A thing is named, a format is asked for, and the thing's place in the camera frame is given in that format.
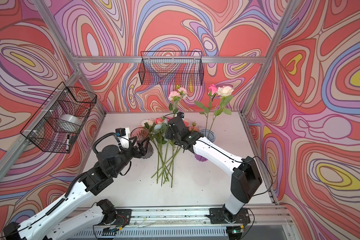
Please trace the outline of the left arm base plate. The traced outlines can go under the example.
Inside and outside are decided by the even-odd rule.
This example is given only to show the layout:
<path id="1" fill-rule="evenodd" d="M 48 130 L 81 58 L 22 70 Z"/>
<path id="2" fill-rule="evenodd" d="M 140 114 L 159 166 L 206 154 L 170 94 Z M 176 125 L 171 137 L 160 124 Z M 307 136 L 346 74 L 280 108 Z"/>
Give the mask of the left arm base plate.
<path id="1" fill-rule="evenodd" d="M 105 211 L 102 220 L 97 224 L 100 226 L 119 226 L 125 227 L 130 224 L 132 209 L 116 209 Z"/>

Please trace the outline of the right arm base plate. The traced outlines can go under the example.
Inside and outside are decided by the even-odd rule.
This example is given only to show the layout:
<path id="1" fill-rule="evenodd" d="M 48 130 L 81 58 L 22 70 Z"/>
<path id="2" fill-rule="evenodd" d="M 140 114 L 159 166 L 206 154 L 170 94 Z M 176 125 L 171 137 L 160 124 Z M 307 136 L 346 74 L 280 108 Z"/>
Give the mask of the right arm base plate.
<path id="1" fill-rule="evenodd" d="M 232 214 L 225 207 L 210 208 L 206 215 L 212 224 L 242 224 L 246 226 L 251 223 L 249 209 L 241 208 L 237 214 Z"/>

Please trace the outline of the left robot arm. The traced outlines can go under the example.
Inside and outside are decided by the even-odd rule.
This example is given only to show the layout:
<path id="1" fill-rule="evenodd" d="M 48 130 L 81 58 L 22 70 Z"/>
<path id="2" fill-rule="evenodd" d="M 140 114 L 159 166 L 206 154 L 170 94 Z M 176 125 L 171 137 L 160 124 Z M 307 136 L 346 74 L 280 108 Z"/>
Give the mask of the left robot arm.
<path id="1" fill-rule="evenodd" d="M 93 144 L 98 161 L 86 172 L 77 176 L 66 193 L 39 213 L 22 221 L 11 222 L 3 229 L 5 240 L 67 240 L 76 233 L 98 224 L 115 225 L 117 213 L 109 200 L 101 200 L 89 210 L 73 218 L 66 217 L 77 207 L 101 193 L 130 168 L 133 158 L 147 154 L 150 139 L 119 137 L 108 133 Z"/>

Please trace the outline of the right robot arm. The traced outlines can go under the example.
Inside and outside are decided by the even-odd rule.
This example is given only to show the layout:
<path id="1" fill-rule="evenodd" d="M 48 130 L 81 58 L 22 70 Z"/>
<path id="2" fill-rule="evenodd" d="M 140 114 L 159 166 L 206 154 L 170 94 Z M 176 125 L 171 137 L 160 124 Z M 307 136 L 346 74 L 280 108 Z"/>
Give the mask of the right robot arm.
<path id="1" fill-rule="evenodd" d="M 231 176 L 231 195 L 222 207 L 227 219 L 235 217 L 263 183 L 254 158 L 235 156 L 209 141 L 202 133 L 191 132 L 180 116 L 168 121 L 166 139 L 185 151 L 206 158 Z"/>

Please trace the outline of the pink carnation stem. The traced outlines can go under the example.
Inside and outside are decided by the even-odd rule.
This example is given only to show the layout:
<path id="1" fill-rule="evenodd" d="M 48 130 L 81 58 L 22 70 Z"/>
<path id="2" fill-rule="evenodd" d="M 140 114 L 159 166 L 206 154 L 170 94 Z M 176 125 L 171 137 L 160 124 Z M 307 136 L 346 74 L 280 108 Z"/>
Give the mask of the pink carnation stem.
<path id="1" fill-rule="evenodd" d="M 172 113 L 173 117 L 179 112 L 179 107 L 178 107 L 179 102 L 181 100 L 186 99 L 187 96 L 188 96 L 187 89 L 180 85 L 176 85 L 175 89 L 172 92 L 170 92 L 168 97 L 170 101 L 169 110 Z"/>

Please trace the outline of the blue white rose stem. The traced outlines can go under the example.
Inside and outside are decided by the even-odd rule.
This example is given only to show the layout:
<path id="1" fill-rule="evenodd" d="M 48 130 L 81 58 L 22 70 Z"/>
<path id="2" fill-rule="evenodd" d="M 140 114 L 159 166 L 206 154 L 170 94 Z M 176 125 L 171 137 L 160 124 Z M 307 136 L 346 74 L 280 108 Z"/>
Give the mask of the blue white rose stem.
<path id="1" fill-rule="evenodd" d="M 166 130 L 167 125 L 163 123 L 155 125 L 153 130 L 154 143 L 158 153 L 156 178 L 157 184 L 161 184 L 161 186 L 167 181 L 167 167 L 165 164 L 166 157 L 163 156 L 163 145 L 167 143 L 165 139 Z"/>

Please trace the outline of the cream white rose stem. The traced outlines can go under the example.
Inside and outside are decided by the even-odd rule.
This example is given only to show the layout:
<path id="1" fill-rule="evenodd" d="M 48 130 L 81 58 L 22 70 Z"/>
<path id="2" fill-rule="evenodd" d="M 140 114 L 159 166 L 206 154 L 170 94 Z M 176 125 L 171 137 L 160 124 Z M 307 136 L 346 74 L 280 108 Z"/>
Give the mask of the cream white rose stem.
<path id="1" fill-rule="evenodd" d="M 232 111 L 228 108 L 230 101 L 233 99 L 234 89 L 231 86 L 218 87 L 217 95 L 213 101 L 212 123 L 208 130 L 212 130 L 216 118 L 221 114 L 231 115 Z"/>

